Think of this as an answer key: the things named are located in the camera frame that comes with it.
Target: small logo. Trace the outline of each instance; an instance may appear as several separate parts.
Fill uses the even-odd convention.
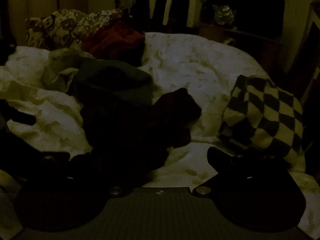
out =
[[[156,192],[158,195],[162,195],[163,193],[164,193],[164,191],[163,190],[160,190],[160,191],[157,191]]]

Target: white comforter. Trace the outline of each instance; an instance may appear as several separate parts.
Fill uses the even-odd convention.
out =
[[[7,99],[11,106],[37,118],[37,123],[32,127],[9,122],[9,128],[41,151],[68,151],[71,156],[89,152],[91,147],[81,128],[81,106],[73,97],[44,89],[41,76],[47,61],[46,50],[18,47],[6,65],[0,67],[0,98]],[[220,127],[221,115],[237,76],[268,75],[243,51],[184,34],[147,33],[140,69],[150,73],[154,79],[154,101],[165,93],[185,87],[203,110],[201,118],[192,127],[192,142],[172,149],[165,166],[155,171],[154,181],[145,187],[189,187],[193,190],[217,174],[207,163],[206,152],[217,143],[214,135]],[[305,194],[320,192],[316,181],[303,173],[304,156],[299,158],[298,164],[291,170],[292,177]],[[0,176],[0,185],[4,185],[8,192],[19,189],[10,187],[7,181],[1,180]],[[301,229],[316,237],[320,226],[308,231],[308,225],[311,222],[320,225],[320,221],[318,216],[310,216],[314,211],[309,207],[301,220]],[[9,218],[0,211],[1,216],[0,232],[5,234],[0,237],[9,239],[17,233],[19,226],[16,223],[15,227],[8,229],[6,226],[6,231],[2,230],[1,221]]]

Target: metal screw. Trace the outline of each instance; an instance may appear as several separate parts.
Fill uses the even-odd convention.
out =
[[[196,192],[201,195],[208,195],[211,192],[211,189],[209,187],[202,186],[202,187],[197,187]]]
[[[123,193],[123,188],[121,187],[112,187],[108,190],[108,192],[114,196],[118,196]]]

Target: checkered blanket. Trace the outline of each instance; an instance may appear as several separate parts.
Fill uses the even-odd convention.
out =
[[[293,164],[301,151],[302,107],[268,79],[240,75],[223,113],[218,138]]]

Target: patterned pillow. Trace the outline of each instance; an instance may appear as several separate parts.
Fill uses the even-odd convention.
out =
[[[42,20],[40,18],[26,19],[27,24],[27,46],[39,49],[50,49],[48,35],[45,32]]]
[[[74,35],[82,41],[90,33],[94,34],[100,28],[109,26],[112,21],[121,18],[122,15],[122,11],[118,9],[89,14],[77,24],[77,27],[74,29]]]
[[[78,10],[63,9],[54,12],[42,21],[44,29],[56,45],[56,49],[80,47],[81,41],[73,30],[86,14]]]
[[[48,50],[79,49],[82,40],[90,33],[109,26],[122,15],[122,11],[118,9],[89,15],[79,10],[63,9],[44,20],[27,19],[27,45]]]

